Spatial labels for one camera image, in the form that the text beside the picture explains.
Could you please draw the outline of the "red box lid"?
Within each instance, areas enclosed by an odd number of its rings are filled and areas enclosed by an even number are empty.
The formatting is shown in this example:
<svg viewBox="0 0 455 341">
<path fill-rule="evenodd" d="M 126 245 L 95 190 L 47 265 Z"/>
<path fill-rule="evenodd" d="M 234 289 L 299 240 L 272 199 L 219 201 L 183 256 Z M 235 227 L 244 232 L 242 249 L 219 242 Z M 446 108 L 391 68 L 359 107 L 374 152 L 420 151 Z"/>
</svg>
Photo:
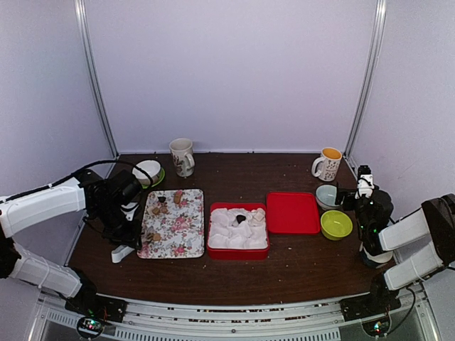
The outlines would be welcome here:
<svg viewBox="0 0 455 341">
<path fill-rule="evenodd" d="M 314 235 L 321 230 L 316 198 L 311 193 L 270 192 L 267 229 L 272 234 Z"/>
</svg>

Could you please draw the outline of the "metal tongs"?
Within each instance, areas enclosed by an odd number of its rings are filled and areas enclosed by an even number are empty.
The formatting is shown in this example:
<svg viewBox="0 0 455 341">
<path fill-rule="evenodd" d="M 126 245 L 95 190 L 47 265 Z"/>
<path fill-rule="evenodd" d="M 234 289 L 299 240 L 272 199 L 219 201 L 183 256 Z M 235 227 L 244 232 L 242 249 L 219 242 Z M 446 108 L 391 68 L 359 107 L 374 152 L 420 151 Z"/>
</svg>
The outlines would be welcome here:
<svg viewBox="0 0 455 341">
<path fill-rule="evenodd" d="M 154 240 L 155 232 L 142 232 L 141 233 L 141 249 L 135 250 L 131 247 L 121 245 L 111 252 L 111 262 L 113 264 L 120 263 L 124 258 L 129 256 L 134 251 L 139 258 L 146 259 L 146 253 L 149 250 L 150 243 Z"/>
</svg>

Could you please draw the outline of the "white square chocolate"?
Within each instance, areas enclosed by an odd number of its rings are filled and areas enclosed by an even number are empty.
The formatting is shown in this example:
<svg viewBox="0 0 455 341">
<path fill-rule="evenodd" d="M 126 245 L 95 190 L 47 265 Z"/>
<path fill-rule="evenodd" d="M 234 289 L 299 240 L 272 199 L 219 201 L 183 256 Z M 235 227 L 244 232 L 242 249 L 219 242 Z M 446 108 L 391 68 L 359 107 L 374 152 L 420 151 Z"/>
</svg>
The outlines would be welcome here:
<svg viewBox="0 0 455 341">
<path fill-rule="evenodd" d="M 252 221 L 255 224 L 262 224 L 265 222 L 265 211 L 263 209 L 257 209 L 252 216 Z"/>
</svg>

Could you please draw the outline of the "dark heart chocolate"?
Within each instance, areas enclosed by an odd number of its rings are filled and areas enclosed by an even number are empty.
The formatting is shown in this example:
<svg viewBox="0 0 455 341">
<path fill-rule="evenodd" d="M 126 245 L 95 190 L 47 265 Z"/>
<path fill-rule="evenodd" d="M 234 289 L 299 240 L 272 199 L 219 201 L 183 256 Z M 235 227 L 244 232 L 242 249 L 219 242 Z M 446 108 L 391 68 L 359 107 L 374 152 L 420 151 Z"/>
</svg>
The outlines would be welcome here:
<svg viewBox="0 0 455 341">
<path fill-rule="evenodd" d="M 241 223 L 244 222 L 246 219 L 247 219 L 247 218 L 246 218 L 246 216 L 244 216 L 244 215 L 237 215 L 237 216 L 236 216 L 236 221 L 237 221 L 238 224 L 241 224 Z"/>
</svg>

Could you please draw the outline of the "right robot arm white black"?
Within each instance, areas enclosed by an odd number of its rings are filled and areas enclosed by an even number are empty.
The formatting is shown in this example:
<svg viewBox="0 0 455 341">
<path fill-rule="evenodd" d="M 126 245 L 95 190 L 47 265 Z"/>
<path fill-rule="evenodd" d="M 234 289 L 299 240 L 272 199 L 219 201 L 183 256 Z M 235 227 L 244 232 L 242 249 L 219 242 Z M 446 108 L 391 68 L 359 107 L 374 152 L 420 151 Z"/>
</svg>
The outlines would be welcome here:
<svg viewBox="0 0 455 341">
<path fill-rule="evenodd" d="M 454 194 L 424 201 L 418 209 L 396 223 L 388 193 L 361 178 L 355 190 L 336 189 L 336 203 L 352 210 L 358 226 L 362 253 L 368 261 L 427 237 L 429 241 L 408 259 L 376 276 L 363 299 L 369 313 L 380 313 L 396 299 L 401 288 L 449 268 L 454 262 Z"/>
</svg>

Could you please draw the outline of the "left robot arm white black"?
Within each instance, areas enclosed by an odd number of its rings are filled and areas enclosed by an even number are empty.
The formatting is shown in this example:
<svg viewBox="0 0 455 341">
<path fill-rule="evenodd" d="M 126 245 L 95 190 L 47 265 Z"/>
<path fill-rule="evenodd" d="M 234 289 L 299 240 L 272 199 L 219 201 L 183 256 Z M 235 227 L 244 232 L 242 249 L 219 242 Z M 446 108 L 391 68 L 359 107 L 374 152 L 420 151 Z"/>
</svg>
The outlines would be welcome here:
<svg viewBox="0 0 455 341">
<path fill-rule="evenodd" d="M 1 277 L 50 289 L 73 298 L 86 315 L 98 314 L 102 299 L 95 295 L 89 279 L 78 270 L 27 250 L 18 237 L 35 237 L 34 229 L 42 227 L 45 235 L 39 244 L 61 243 L 57 224 L 67 216 L 84 214 L 101 222 L 102 238 L 114 245 L 111 261 L 118 264 L 141 249 L 141 223 L 134 217 L 135 198 L 141 191 L 140 182 L 128 171 L 103 178 L 88 169 L 42 188 L 1 197 Z"/>
</svg>

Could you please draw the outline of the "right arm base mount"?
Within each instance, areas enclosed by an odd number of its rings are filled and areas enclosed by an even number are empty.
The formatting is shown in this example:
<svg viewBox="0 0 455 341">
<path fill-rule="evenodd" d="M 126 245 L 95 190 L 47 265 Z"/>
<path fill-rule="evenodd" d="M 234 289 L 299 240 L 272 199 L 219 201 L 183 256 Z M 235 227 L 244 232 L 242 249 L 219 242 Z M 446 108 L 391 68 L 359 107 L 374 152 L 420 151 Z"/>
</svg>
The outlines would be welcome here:
<svg viewBox="0 0 455 341">
<path fill-rule="evenodd" d="M 363 329 L 369 336 L 385 337 L 392 331 L 391 311 L 401 307 L 398 293 L 390 290 L 379 274 L 372 279 L 368 293 L 339 302 L 343 318 L 346 322 L 366 319 Z"/>
</svg>

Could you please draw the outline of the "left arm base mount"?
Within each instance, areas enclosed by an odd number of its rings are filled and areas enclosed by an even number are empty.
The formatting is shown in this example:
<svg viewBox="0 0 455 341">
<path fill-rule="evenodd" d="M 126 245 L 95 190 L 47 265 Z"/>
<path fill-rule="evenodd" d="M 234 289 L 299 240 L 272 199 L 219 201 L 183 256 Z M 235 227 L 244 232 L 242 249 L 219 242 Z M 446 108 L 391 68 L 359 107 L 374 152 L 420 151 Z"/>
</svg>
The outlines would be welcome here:
<svg viewBox="0 0 455 341">
<path fill-rule="evenodd" d="M 65 300 L 65 309 L 82 315 L 76 323 L 76 331 L 84 340 L 99 337 L 112 322 L 121 323 L 127 309 L 127 302 L 118 298 L 101 296 L 96 285 L 79 269 L 81 288 L 72 298 L 60 295 Z"/>
</svg>

